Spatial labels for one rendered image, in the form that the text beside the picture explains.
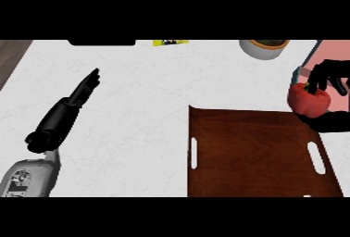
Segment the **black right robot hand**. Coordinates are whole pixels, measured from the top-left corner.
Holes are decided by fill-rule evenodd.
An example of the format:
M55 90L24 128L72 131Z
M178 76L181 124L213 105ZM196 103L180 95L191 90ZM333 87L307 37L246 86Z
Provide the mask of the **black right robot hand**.
M304 88L312 94L317 90L324 91L326 84L330 84L338 94L345 96L346 91L341 84L341 78L346 78L345 84L350 87L350 60L326 59L314 65ZM329 111L326 109L317 118L308 118L295 112L293 114L309 129L318 133L350 132L350 111Z

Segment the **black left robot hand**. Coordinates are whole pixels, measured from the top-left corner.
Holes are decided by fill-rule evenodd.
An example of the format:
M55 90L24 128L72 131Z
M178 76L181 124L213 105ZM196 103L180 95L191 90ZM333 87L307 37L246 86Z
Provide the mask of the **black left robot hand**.
M82 105L100 84L98 72L98 69L92 69L72 94L63 97L48 109L35 131L24 139L29 152L41 154L45 151L53 151L60 146L69 134Z

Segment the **red bell pepper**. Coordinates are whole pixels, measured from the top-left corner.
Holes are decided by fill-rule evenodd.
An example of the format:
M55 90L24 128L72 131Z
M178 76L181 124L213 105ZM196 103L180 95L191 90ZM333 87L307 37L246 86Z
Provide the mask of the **red bell pepper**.
M289 86L286 103L298 115L314 119L324 113L330 104L330 97L323 90L317 90L311 94L304 87L305 83L295 83Z

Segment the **brown wooden tray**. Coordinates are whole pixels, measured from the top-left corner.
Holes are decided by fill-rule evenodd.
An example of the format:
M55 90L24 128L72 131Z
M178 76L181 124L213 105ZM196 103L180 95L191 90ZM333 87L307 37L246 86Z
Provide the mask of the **brown wooden tray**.
M341 197L320 135L289 112L188 109L190 197Z

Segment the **flat black appliance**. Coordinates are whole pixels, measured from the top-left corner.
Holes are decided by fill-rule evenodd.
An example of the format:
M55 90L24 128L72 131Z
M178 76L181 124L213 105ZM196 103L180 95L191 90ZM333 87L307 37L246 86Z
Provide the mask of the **flat black appliance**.
M135 40L67 40L73 46L132 46Z

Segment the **yellow printed packet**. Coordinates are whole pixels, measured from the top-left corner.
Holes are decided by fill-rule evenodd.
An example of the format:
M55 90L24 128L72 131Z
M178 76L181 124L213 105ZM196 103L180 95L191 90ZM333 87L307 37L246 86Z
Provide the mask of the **yellow printed packet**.
M153 46L187 44L188 40L153 40Z

